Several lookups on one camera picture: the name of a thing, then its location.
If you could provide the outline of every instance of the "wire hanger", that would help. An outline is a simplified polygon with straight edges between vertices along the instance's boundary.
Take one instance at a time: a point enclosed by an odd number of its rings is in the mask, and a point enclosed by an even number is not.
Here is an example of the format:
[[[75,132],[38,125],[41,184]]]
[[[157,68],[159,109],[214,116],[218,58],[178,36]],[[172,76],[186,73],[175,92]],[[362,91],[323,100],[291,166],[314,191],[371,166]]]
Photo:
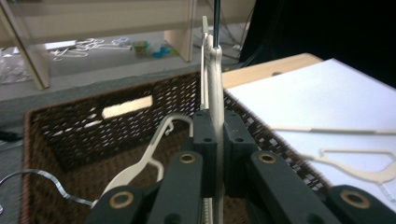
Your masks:
[[[64,49],[64,50],[55,50],[52,51],[54,58],[53,61],[61,61],[62,58],[82,58],[87,57],[88,53],[80,52],[80,50],[71,50],[71,49]]]
[[[0,180],[0,187],[11,177],[16,176],[16,175],[24,175],[24,174],[30,174],[30,175],[41,175],[46,177],[47,179],[49,179],[50,181],[52,181],[55,184],[55,187],[58,189],[58,191],[61,193],[61,195],[67,199],[67,200],[71,200],[73,202],[76,203],[82,203],[88,206],[92,206],[92,202],[87,201],[85,199],[80,199],[76,196],[73,196],[71,194],[68,194],[65,190],[64,187],[62,187],[61,182],[52,174],[46,172],[46,171],[42,171],[42,170],[36,170],[36,169],[27,169],[27,170],[22,170],[22,171],[18,171],[15,173],[12,173],[10,175],[7,175],[6,177],[4,177],[3,179]],[[4,208],[3,206],[0,204],[0,215],[3,213]]]
[[[111,41],[111,44],[105,44],[103,39],[86,39],[76,42],[77,51],[87,51],[90,49],[128,49],[131,50],[131,46],[121,46],[119,40]]]

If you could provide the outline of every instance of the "table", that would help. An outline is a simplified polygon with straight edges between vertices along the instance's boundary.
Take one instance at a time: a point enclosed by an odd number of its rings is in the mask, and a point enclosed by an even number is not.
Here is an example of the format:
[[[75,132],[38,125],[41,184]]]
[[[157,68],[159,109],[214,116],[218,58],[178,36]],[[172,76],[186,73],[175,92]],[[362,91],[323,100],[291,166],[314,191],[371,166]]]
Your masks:
[[[309,162],[331,184],[370,192],[396,212],[390,200],[396,195],[396,90],[335,59],[271,78],[265,77],[277,68],[265,67],[271,68],[253,70],[255,78],[236,74],[228,93],[296,152],[311,160],[326,155],[364,173]],[[368,180],[371,175],[378,180]]]
[[[271,77],[273,74],[290,72],[320,62],[322,62],[322,60],[317,56],[309,53],[302,53],[268,63],[260,63],[236,69],[223,73],[223,87],[224,89],[230,89],[232,87]]]

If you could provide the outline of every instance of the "metal rod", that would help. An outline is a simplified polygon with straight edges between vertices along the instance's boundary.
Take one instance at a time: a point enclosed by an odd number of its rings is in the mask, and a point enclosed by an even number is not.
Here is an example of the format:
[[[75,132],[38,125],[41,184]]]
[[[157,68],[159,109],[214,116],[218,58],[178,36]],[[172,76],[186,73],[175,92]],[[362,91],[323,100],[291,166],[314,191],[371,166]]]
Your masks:
[[[219,25],[220,25],[220,0],[215,0],[215,17],[214,17],[214,29],[213,29],[213,48],[219,47]]]

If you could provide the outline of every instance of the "black cable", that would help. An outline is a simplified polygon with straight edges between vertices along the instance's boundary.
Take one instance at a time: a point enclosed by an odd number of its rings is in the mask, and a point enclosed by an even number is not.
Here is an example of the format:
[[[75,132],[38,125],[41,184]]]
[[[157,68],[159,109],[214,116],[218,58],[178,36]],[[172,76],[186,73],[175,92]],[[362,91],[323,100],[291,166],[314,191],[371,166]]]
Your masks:
[[[222,56],[223,56],[223,57],[226,57],[226,58],[230,58],[230,59],[234,59],[234,60],[239,61],[239,58],[236,58],[236,57],[234,57],[234,56],[232,56],[232,55],[228,55],[228,54],[222,53]]]
[[[219,24],[220,24],[220,0],[215,0],[214,6],[214,28],[213,28],[213,48],[219,47]]]
[[[245,26],[244,26],[244,31],[242,32],[242,35],[241,35],[241,41],[239,41],[239,43],[240,43],[239,45],[240,46],[243,46],[244,35],[245,35],[245,32],[246,32],[247,27],[248,27],[248,22],[249,22],[251,16],[253,15],[253,10],[254,10],[254,7],[250,10],[250,13],[247,16],[247,20],[246,20]]]
[[[206,4],[210,7],[210,9],[214,12],[215,9],[212,7],[212,5],[209,3],[208,0],[205,0]],[[230,31],[230,29],[228,28],[227,22],[225,20],[225,16],[223,11],[220,9],[220,16],[221,16],[221,20],[222,24],[220,23],[219,28],[222,29],[224,31],[224,33],[226,33],[228,35],[228,37],[231,38],[231,40],[233,41],[233,44],[240,44],[236,38],[233,36],[233,33]]]
[[[269,47],[271,46],[272,42],[275,38],[275,30],[280,20],[280,15],[282,14],[283,6],[285,5],[285,0],[281,0],[277,3],[276,6],[276,14],[273,17],[273,21],[270,22],[270,27],[268,29],[268,38],[263,38],[262,42],[260,43],[259,47],[253,52],[250,57],[241,65],[241,68],[249,66],[252,62],[254,62],[257,57],[263,52],[266,53],[269,51]]]

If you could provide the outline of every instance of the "plastic hanger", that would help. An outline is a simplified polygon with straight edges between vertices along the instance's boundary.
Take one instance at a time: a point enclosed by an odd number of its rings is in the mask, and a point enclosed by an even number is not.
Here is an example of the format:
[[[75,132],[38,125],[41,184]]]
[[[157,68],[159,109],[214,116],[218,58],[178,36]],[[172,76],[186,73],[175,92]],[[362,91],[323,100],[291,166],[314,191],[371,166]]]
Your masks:
[[[388,165],[385,169],[378,172],[369,172],[359,169],[352,168],[346,164],[339,161],[332,160],[326,156],[326,152],[343,152],[343,153],[373,153],[373,154],[387,154],[389,155],[393,162]],[[359,179],[370,181],[376,183],[383,194],[396,205],[396,199],[391,194],[391,192],[386,188],[385,183],[394,180],[396,178],[396,153],[390,150],[362,150],[362,149],[348,149],[348,148],[323,148],[320,150],[319,157],[314,157],[310,155],[300,154],[301,157],[311,160],[318,161],[332,166],[337,167],[343,172],[356,176]]]
[[[350,134],[384,134],[394,135],[394,129],[334,129],[304,126],[270,125],[272,131],[301,132],[301,133],[350,133]]]
[[[202,46],[201,46],[201,109],[209,108],[208,87],[207,87],[207,67],[205,59],[205,41],[209,34],[207,17],[202,17]]]
[[[158,169],[157,181],[163,179],[163,165],[159,161],[156,161],[154,158],[152,158],[152,155],[156,147],[158,146],[163,134],[169,134],[174,130],[173,121],[175,119],[180,119],[188,122],[190,124],[190,136],[192,136],[193,128],[191,118],[179,113],[173,113],[165,116],[154,136],[151,138],[151,141],[148,144],[148,148],[146,149],[140,161],[119,172],[107,185],[107,187],[103,191],[103,194],[115,187],[128,185],[137,175],[139,175],[143,171],[147,164],[153,165]]]

